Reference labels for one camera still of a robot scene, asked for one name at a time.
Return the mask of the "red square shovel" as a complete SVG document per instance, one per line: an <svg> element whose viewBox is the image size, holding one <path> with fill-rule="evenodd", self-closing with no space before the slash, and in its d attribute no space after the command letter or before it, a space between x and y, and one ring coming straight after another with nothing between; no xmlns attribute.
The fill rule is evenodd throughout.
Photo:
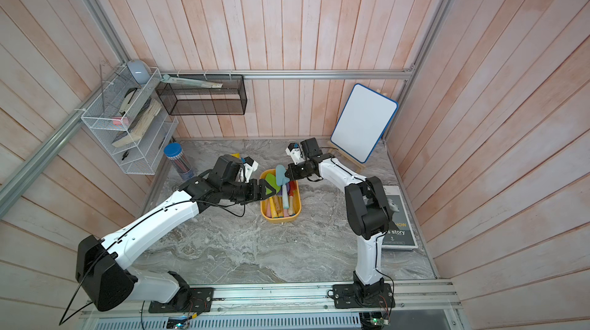
<svg viewBox="0 0 590 330"><path fill-rule="evenodd" d="M295 181L290 181L287 186L288 186L288 201L289 201L288 213L290 216L294 216L296 214L295 203L294 203L294 192L296 190Z"/></svg>

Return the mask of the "light blue plastic shovel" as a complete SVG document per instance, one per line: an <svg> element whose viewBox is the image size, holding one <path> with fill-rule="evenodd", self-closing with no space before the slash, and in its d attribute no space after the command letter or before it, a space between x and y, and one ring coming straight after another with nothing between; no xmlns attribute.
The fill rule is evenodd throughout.
<svg viewBox="0 0 590 330"><path fill-rule="evenodd" d="M275 169L275 177L276 183L279 187L281 187L281 195L282 195L282 204L284 210L284 218L290 217L289 208L289 196L287 186L289 183L289 179L286 176L286 168L283 165L277 165Z"/></svg>

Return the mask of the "green shovel wooden handle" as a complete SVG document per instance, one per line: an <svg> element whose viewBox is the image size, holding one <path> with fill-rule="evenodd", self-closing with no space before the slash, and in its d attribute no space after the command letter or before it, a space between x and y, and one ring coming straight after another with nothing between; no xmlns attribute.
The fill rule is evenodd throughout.
<svg viewBox="0 0 590 330"><path fill-rule="evenodd" d="M277 180L276 180L276 176L274 173L267 173L265 180L270 184L270 186L273 188L273 191L275 191L275 195L272 197L273 200L273 206L275 208L275 213L271 213L272 216L275 217L281 217L281 204L278 198L278 193L280 191L280 188L278 187L277 184Z"/></svg>

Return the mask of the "large yellow plastic scoop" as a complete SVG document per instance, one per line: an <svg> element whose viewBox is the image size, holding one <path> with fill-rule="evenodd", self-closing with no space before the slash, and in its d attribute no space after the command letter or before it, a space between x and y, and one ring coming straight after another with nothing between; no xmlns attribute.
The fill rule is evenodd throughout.
<svg viewBox="0 0 590 330"><path fill-rule="evenodd" d="M278 217L274 197L270 197L267 201L266 216L269 219L276 219Z"/></svg>

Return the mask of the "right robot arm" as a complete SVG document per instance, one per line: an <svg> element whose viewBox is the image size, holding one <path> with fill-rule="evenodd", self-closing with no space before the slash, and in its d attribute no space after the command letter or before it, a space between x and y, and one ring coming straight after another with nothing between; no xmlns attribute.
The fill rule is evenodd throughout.
<svg viewBox="0 0 590 330"><path fill-rule="evenodd" d="M286 171L290 181L317 176L320 181L331 182L344 193L347 221L357 236L354 281L363 288L384 283L381 253L393 210L381 180L376 176L361 176L335 156L323 153L315 138L292 142L286 153L292 160Z"/></svg>

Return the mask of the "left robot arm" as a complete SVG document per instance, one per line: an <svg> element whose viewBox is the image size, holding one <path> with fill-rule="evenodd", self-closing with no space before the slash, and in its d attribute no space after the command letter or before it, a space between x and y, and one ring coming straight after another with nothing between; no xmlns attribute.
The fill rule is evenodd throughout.
<svg viewBox="0 0 590 330"><path fill-rule="evenodd" d="M209 169L182 183L161 205L101 239L89 236L78 245L76 280L100 312L127 301L158 302L176 312L191 304L190 285L176 272L136 270L135 260L160 238L209 207L247 205L270 199L276 190L265 179L240 179L244 160L218 158Z"/></svg>

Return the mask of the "yellow plastic storage box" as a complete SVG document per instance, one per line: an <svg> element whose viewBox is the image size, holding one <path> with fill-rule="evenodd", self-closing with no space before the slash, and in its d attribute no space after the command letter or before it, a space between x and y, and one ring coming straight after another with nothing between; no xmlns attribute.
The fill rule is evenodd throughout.
<svg viewBox="0 0 590 330"><path fill-rule="evenodd" d="M299 188L298 182L295 181L295 184L296 184L296 190L294 192L294 203L295 203L295 212L296 212L296 214L294 216L290 216L290 217L284 218L284 216L283 216L284 210L283 210L283 204L282 204L282 196L281 196L281 192L279 192L278 198L279 198L279 201L280 201L280 204L281 204L281 217L277 217L276 219L269 219L269 218L267 218L267 216L266 216L266 210L267 210L267 201L268 201L268 199L261 201L261 214L262 214L262 216L268 222L273 223L273 224L281 224L281 223L285 223L285 222L293 222L293 221L295 221L298 218L298 216L301 213L301 194L300 194L300 188Z"/></svg>

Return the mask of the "light green box on basket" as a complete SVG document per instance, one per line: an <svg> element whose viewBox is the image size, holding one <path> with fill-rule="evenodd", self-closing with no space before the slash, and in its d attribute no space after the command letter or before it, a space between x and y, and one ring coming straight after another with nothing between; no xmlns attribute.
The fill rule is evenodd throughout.
<svg viewBox="0 0 590 330"><path fill-rule="evenodd" d="M170 76L165 74L161 77L161 82L169 84L174 88L186 89L222 89L223 84L220 82L210 82L200 79L182 78L180 76Z"/></svg>

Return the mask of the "wooden easel stand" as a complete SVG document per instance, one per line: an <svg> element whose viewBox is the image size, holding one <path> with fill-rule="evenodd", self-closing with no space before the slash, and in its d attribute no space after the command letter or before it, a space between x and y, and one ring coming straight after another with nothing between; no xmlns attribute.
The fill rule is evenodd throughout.
<svg viewBox="0 0 590 330"><path fill-rule="evenodd" d="M354 166L354 171L356 173L362 173L362 171L365 170L366 166L364 164L358 162L351 155L344 152L344 150L333 144L331 141L327 142L327 147L331 155L336 156L338 159L342 159L342 162L348 166Z"/></svg>

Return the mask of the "blue lid pencil jar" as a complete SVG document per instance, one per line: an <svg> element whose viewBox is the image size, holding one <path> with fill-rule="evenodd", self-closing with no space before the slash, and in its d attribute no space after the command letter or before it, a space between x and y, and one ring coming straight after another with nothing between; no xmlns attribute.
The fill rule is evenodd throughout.
<svg viewBox="0 0 590 330"><path fill-rule="evenodd" d="M164 148L164 155L171 162L176 172L181 176L181 179L185 182L192 179L195 174L193 168L184 154L184 150L181 144L172 142Z"/></svg>

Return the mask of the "Twins story book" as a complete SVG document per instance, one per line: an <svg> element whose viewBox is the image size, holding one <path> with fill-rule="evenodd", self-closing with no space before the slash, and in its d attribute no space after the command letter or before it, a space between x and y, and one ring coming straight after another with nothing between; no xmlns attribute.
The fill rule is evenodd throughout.
<svg viewBox="0 0 590 330"><path fill-rule="evenodd" d="M383 248L396 251L411 251L418 248L418 242L413 231L406 204L398 185L384 187L393 216L390 228L383 238Z"/></svg>

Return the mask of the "grey round bowl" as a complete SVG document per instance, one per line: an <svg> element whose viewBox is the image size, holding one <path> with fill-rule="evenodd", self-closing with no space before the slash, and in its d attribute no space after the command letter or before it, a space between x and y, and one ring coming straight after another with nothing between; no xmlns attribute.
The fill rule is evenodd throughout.
<svg viewBox="0 0 590 330"><path fill-rule="evenodd" d="M138 85L145 85L151 78L151 68L139 59L126 62L129 72Z"/></svg>

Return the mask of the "white board blue frame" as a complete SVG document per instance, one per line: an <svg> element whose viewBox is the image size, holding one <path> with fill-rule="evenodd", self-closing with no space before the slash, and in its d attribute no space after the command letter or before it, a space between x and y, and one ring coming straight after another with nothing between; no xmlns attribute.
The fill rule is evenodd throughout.
<svg viewBox="0 0 590 330"><path fill-rule="evenodd" d="M398 110L398 103L368 87L355 84L336 122L330 142L364 164Z"/></svg>

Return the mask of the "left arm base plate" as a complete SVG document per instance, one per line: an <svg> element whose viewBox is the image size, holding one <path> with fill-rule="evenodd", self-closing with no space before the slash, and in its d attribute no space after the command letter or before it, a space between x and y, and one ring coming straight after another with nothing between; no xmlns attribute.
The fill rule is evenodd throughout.
<svg viewBox="0 0 590 330"><path fill-rule="evenodd" d="M149 313L196 313L209 312L214 298L212 287L181 288L168 303L151 302Z"/></svg>

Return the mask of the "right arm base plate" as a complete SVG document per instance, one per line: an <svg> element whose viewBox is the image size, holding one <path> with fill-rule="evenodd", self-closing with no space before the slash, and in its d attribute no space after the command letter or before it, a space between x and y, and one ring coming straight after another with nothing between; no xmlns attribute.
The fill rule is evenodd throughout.
<svg viewBox="0 0 590 330"><path fill-rule="evenodd" d="M327 290L327 297L333 300L335 308L385 308L396 306L390 284L378 282L373 285L338 284Z"/></svg>

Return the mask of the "aluminium front rail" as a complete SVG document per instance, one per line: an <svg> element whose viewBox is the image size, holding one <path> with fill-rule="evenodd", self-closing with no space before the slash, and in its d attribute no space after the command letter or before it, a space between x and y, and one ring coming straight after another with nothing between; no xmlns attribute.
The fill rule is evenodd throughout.
<svg viewBox="0 0 590 330"><path fill-rule="evenodd" d="M191 301L190 314L269 316L291 313L378 312L461 309L450 280L401 280L384 294L358 299L347 282L216 285L213 294Z"/></svg>

